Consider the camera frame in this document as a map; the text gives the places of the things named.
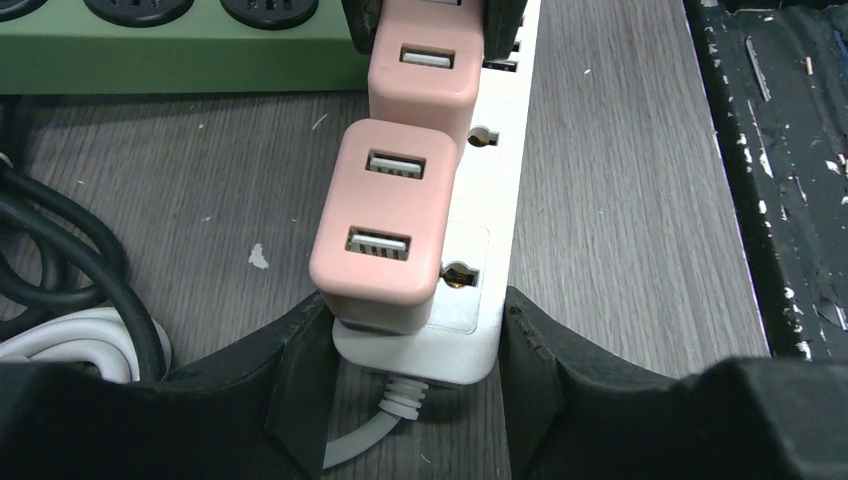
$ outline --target scratched black surface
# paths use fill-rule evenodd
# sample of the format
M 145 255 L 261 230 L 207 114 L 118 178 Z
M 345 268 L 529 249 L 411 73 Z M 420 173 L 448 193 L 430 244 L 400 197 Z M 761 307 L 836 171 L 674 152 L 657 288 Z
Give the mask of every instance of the scratched black surface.
M 848 7 L 704 3 L 688 15 L 772 352 L 848 359 Z

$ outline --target gray wood surface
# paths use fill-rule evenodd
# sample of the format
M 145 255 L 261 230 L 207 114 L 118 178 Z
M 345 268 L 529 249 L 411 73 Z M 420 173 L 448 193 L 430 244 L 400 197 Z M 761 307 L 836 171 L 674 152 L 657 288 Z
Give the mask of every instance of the gray wood surface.
M 664 374 L 766 354 L 680 3 L 548 0 L 537 59 L 511 284 Z M 30 111 L 31 174 L 113 227 L 185 364 L 312 292 L 336 150 L 367 102 L 69 98 Z M 257 243 L 268 269 L 248 263 Z M 12 257 L 21 271 L 37 266 L 28 242 Z M 342 365 L 332 436 L 375 413 L 382 384 Z M 508 468 L 493 372 L 434 389 L 418 422 L 328 476 L 507 478 Z

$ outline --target usb port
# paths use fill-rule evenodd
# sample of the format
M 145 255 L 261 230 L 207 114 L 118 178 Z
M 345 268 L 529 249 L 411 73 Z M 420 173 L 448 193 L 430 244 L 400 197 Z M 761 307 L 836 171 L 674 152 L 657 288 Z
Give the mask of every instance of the usb port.
M 451 69 L 453 68 L 453 58 L 453 52 L 432 52 L 421 48 L 409 47 L 400 49 L 400 61 L 413 65 Z
M 514 73 L 518 70 L 518 62 L 515 60 L 487 60 L 483 62 L 483 68 Z
M 351 227 L 347 251 L 405 261 L 409 258 L 409 242 L 409 237 Z
M 424 177 L 424 160 L 403 158 L 385 153 L 369 153 L 368 164 L 365 168 L 372 172 L 414 178 L 416 180 L 421 180 Z

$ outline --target socket hole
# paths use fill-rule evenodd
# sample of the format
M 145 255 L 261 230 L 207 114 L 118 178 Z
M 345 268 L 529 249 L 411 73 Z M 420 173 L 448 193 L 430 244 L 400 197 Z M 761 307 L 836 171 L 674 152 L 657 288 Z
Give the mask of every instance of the socket hole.
M 451 263 L 442 271 L 442 280 L 451 288 L 476 287 L 480 272 L 462 263 Z
M 473 147 L 495 147 L 500 140 L 500 134 L 493 132 L 486 127 L 474 127 L 468 132 L 468 143 Z

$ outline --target black outlet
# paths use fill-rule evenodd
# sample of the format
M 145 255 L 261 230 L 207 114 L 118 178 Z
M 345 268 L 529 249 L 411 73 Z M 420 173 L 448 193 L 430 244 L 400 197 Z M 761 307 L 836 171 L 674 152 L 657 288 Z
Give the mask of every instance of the black outlet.
M 0 0 L 0 22 L 29 15 L 46 2 L 47 0 Z
M 221 0 L 239 22 L 262 30 L 286 30 L 306 23 L 318 10 L 318 0 Z
M 92 13 L 122 27 L 157 27 L 183 16 L 194 0 L 84 0 Z

